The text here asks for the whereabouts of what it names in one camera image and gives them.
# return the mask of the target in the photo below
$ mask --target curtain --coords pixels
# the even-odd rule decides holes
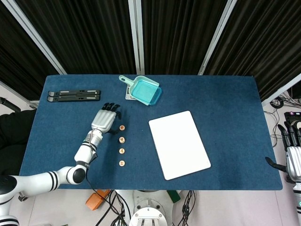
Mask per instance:
[[[29,100],[39,99],[46,76],[56,70],[2,2],[0,27],[0,81]]]
[[[142,0],[145,74],[197,74],[226,0]]]
[[[136,73],[127,0],[18,0],[67,73]]]
[[[205,74],[254,76],[264,100],[300,73],[300,1],[238,0]]]

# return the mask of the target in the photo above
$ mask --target blue table mat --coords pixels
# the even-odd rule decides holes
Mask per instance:
[[[136,75],[126,75],[134,79]],[[125,125],[117,135],[104,134],[88,178],[97,189],[137,190],[280,190],[261,101],[253,77],[149,75],[163,93],[154,106],[125,100],[126,84],[118,75],[48,76],[40,98],[20,175],[28,176],[74,166],[74,155],[106,102],[120,104]],[[101,100],[47,101],[48,91],[100,89]],[[149,128],[149,120],[189,110],[202,138],[211,168],[165,180]],[[120,144],[120,136],[126,142]],[[125,148],[125,154],[119,149]],[[126,162],[124,167],[119,161]],[[88,189],[80,185],[60,188]]]

